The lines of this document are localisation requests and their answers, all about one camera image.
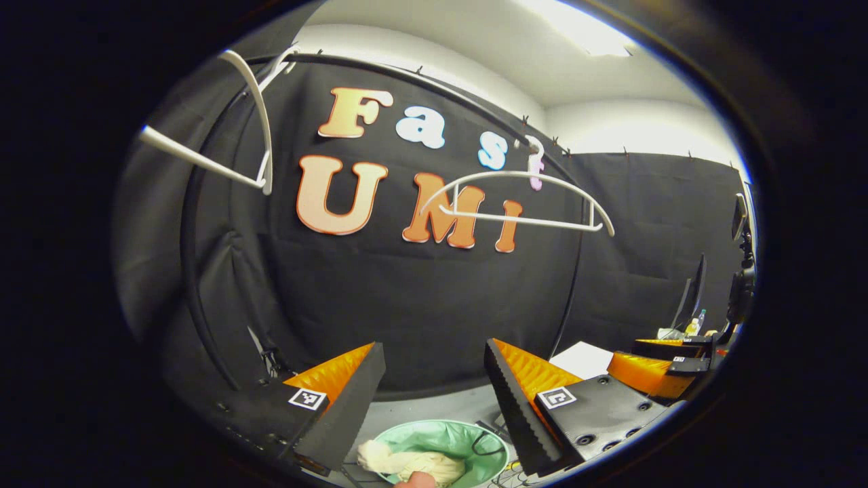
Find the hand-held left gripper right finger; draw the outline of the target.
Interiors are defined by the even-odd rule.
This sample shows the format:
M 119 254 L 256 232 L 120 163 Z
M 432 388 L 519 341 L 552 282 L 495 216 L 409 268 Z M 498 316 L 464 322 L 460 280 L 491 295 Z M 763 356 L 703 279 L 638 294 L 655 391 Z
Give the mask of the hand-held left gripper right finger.
M 652 398 L 608 373 L 580 379 L 496 338 L 486 341 L 484 367 L 530 475 L 548 476 L 611 454 L 679 401 Z

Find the white plastic hanger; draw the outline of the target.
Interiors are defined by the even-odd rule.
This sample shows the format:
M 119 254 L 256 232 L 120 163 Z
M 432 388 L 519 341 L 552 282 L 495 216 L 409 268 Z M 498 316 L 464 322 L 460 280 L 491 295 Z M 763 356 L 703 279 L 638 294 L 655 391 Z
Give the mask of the white plastic hanger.
M 173 157 L 178 157 L 183 161 L 186 161 L 186 163 L 190 163 L 207 171 L 212 171 L 217 173 L 217 175 L 226 177 L 234 182 L 253 186 L 258 190 L 261 190 L 263 195 L 269 197 L 273 191 L 273 141 L 269 112 L 267 112 L 267 106 L 266 103 L 264 103 L 264 90 L 272 83 L 272 81 L 276 80 L 278 75 L 281 73 L 288 74 L 294 68 L 295 62 L 289 62 L 288 58 L 291 55 L 300 53 L 300 47 L 295 44 L 287 47 L 284 52 L 281 52 L 272 61 L 267 62 L 266 76 L 262 81 L 257 80 L 250 64 L 248 64 L 248 62 L 245 61 L 237 52 L 233 52 L 231 49 L 226 49 L 218 56 L 220 60 L 228 62 L 236 69 L 236 71 L 239 72 L 239 74 L 241 74 L 245 81 L 245 85 L 247 85 L 249 94 L 252 95 L 252 99 L 254 99 L 254 106 L 256 108 L 256 113 L 258 114 L 258 119 L 260 119 L 264 141 L 264 154 L 256 178 L 252 179 L 245 175 L 241 175 L 241 173 L 229 169 L 211 158 L 205 157 L 205 155 L 200 152 L 193 151 L 182 143 L 174 141 L 174 139 L 163 135 L 149 125 L 145 125 L 142 130 L 140 130 L 138 136 L 139 140 L 152 148 L 173 155 Z
M 527 224 L 530 226 L 545 226 L 545 228 L 560 228 L 575 230 L 578 232 L 599 232 L 604 229 L 608 233 L 608 235 L 610 235 L 610 237 L 614 237 L 614 235 L 616 235 L 616 229 L 614 229 L 614 223 L 612 222 L 610 216 L 608 216 L 608 213 L 604 209 L 604 207 L 602 207 L 601 204 L 599 204 L 598 201 L 596 201 L 595 198 L 592 197 L 592 195 L 590 195 L 588 192 L 581 189 L 574 183 L 568 182 L 567 180 L 555 178 L 553 176 L 545 175 L 543 173 L 543 163 L 548 160 L 548 155 L 546 155 L 545 151 L 543 150 L 542 142 L 533 137 L 530 137 L 528 139 L 528 142 L 530 143 L 530 148 L 535 148 L 537 152 L 529 155 L 527 170 L 484 171 L 460 177 L 453 180 L 452 182 L 444 184 L 443 188 L 437 189 L 427 200 L 424 201 L 424 203 L 419 204 L 417 213 L 421 216 L 425 211 L 430 209 L 431 204 L 434 204 L 437 198 L 440 198 L 441 195 L 445 195 L 447 192 L 452 191 L 452 204 L 449 207 L 443 205 L 440 205 L 438 207 L 439 210 L 447 216 L 452 216 L 456 218 L 472 218 L 476 220 L 489 220 L 490 222 L 509 222 L 515 224 Z M 505 214 L 503 214 L 503 216 L 500 216 L 500 214 L 464 212 L 458 209 L 458 198 L 461 192 L 462 184 L 476 182 L 477 180 L 487 180 L 494 178 L 522 179 L 529 180 L 530 182 L 533 182 L 533 180 L 538 180 L 539 182 L 548 182 L 549 184 L 565 188 L 568 191 L 573 192 L 575 195 L 578 195 L 578 197 L 582 198 L 583 201 L 586 201 L 586 203 L 589 204 L 590 210 L 588 213 L 588 222 L 586 224 L 562 222 L 562 220 L 545 220 L 521 216 L 506 216 Z

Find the black computer monitor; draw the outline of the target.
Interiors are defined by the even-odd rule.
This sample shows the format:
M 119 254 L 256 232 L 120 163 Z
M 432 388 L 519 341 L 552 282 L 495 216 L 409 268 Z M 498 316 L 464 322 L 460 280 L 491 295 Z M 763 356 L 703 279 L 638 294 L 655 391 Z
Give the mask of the black computer monitor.
M 685 331 L 686 326 L 696 315 L 705 288 L 706 272 L 706 254 L 702 253 L 700 259 L 698 259 L 698 266 L 695 274 L 686 280 L 675 317 L 670 324 L 671 329 L 676 331 Z

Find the black equipment stand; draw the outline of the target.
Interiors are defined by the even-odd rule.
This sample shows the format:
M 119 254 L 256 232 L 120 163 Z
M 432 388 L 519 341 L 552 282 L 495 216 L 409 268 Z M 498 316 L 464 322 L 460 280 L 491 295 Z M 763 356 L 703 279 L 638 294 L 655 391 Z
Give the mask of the black equipment stand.
M 753 233 L 750 229 L 749 209 L 746 197 L 741 192 L 735 195 L 734 215 L 731 224 L 732 240 L 742 252 L 741 268 L 732 275 L 726 320 L 729 325 L 741 324 L 753 302 L 756 269 Z

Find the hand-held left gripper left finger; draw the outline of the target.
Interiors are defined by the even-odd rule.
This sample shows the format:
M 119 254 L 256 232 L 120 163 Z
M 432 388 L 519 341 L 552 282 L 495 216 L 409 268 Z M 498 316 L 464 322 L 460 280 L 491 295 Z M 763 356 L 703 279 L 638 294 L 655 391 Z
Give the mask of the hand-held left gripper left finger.
M 292 474 L 340 470 L 387 370 L 371 342 L 304 373 L 231 392 L 215 426 L 270 466 Z

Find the ceiling light panel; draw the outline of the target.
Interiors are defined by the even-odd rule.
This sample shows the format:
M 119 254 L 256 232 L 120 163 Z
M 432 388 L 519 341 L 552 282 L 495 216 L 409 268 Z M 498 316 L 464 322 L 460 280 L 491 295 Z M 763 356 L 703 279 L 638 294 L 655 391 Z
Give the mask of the ceiling light panel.
M 515 0 L 592 58 L 630 58 L 635 42 L 610 25 L 561 0 Z

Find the cream button shirt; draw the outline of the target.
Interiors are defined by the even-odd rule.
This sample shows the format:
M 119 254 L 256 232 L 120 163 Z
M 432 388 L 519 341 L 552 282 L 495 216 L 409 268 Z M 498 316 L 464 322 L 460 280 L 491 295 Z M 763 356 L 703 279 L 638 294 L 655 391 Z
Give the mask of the cream button shirt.
M 459 458 L 434 451 L 396 452 L 379 441 L 363 442 L 357 463 L 369 472 L 396 476 L 395 488 L 451 488 L 467 473 Z

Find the white box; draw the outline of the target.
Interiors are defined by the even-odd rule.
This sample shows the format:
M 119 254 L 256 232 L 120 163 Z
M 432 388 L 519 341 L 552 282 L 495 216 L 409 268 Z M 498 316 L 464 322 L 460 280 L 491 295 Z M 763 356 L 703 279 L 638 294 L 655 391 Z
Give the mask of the white box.
M 586 380 L 607 374 L 614 352 L 580 341 L 549 359 L 551 364 Z

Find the black clothes rack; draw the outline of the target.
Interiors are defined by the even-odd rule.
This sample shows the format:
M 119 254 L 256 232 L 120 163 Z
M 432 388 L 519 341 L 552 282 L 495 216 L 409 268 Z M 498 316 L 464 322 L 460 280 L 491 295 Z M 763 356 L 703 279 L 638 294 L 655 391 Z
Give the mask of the black clothes rack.
M 259 58 L 250 58 L 244 59 L 248 62 L 248 64 L 266 64 L 269 61 L 272 61 L 276 56 L 272 58 L 267 58 L 266 56 L 260 56 Z M 371 62 L 366 60 L 360 60 L 357 58 L 347 58 L 346 56 L 335 56 L 332 54 L 294 54 L 289 56 L 289 62 L 295 62 L 295 64 L 323 64 L 323 65 L 331 65 L 331 66 L 340 66 L 345 68 L 355 68 L 362 69 L 367 72 L 376 73 L 379 75 L 386 75 L 387 77 L 403 81 L 404 83 L 415 85 L 416 87 L 421 87 L 421 89 L 428 90 L 428 92 L 432 92 L 437 94 L 438 96 L 443 96 L 444 98 L 452 101 L 453 103 L 458 103 L 468 111 L 483 117 L 488 120 L 490 123 L 499 127 L 499 129 L 508 133 L 513 139 L 517 140 L 519 143 L 526 145 L 530 148 L 530 143 L 528 139 L 529 135 L 524 135 L 521 131 L 511 127 L 508 121 L 496 115 L 490 109 L 484 108 L 483 105 L 472 101 L 468 96 L 459 93 L 455 89 L 450 89 L 450 87 L 440 83 L 440 81 L 435 81 L 431 78 L 425 77 L 419 73 L 416 73 L 412 70 L 397 68 L 395 66 L 390 66 L 387 64 L 379 64 L 378 62 Z M 219 114 L 219 117 L 209 129 L 208 136 L 205 137 L 206 142 L 210 142 L 210 137 L 214 135 L 215 131 L 219 129 L 220 124 L 223 122 L 226 115 L 229 113 L 229 109 L 232 108 L 243 96 L 244 93 L 248 92 L 248 88 L 239 90 L 230 99 L 230 102 L 227 102 L 227 105 L 222 109 Z M 530 148 L 530 154 L 534 154 L 537 152 L 535 148 Z M 552 159 L 551 155 L 548 155 L 548 160 L 543 163 L 542 172 L 545 175 L 553 176 L 555 178 L 559 178 L 562 180 L 567 180 L 568 182 L 574 183 L 577 185 L 576 179 L 568 173 L 564 167 L 561 166 L 558 161 Z M 180 263 L 182 263 L 182 282 L 183 282 L 183 290 L 186 298 L 187 309 L 192 318 L 193 328 L 197 333 L 197 337 L 199 339 L 199 343 L 204 347 L 205 355 L 211 362 L 211 364 L 215 367 L 217 373 L 219 373 L 221 380 L 233 391 L 239 390 L 239 384 L 229 367 L 227 367 L 226 362 L 221 357 L 219 349 L 217 347 L 217 343 L 215 342 L 213 331 L 208 324 L 208 319 L 205 317 L 205 309 L 201 300 L 201 294 L 199 294 L 199 278 L 197 275 L 197 264 L 196 264 L 196 246 L 195 246 L 195 236 L 196 236 L 196 220 L 197 220 L 197 206 L 199 203 L 199 192 L 201 192 L 201 187 L 203 186 L 203 179 L 205 175 L 205 169 L 201 169 L 200 167 L 196 167 L 191 171 L 189 179 L 187 179 L 186 190 L 183 198 L 182 204 L 182 222 L 180 223 Z

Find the green laundry hamper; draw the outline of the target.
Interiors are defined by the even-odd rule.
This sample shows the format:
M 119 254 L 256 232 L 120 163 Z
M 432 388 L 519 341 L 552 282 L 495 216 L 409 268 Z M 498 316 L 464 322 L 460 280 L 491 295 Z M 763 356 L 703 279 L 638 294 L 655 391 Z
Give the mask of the green laundry hamper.
M 467 473 L 451 488 L 486 488 L 507 472 L 512 464 L 506 441 L 495 432 L 479 424 L 454 420 L 421 420 L 398 424 L 366 441 L 383 442 L 396 452 L 434 451 L 464 460 Z M 352 464 L 359 466 L 357 448 L 366 441 L 360 442 L 351 451 Z M 392 485 L 397 484 L 396 476 L 369 473 Z

